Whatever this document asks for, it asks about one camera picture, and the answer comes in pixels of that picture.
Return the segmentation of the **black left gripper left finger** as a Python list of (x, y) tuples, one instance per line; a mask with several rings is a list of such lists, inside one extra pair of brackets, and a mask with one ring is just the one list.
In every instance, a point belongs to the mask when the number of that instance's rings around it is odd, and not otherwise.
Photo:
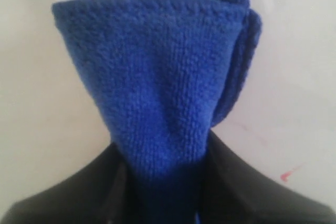
[(143, 223), (128, 167), (110, 144), (86, 167), (14, 203), (5, 223)]

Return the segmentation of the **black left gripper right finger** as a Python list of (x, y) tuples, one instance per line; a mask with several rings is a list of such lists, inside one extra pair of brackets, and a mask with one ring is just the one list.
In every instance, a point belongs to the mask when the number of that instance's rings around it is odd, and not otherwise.
[(208, 135), (201, 223), (335, 223), (328, 206), (266, 177)]

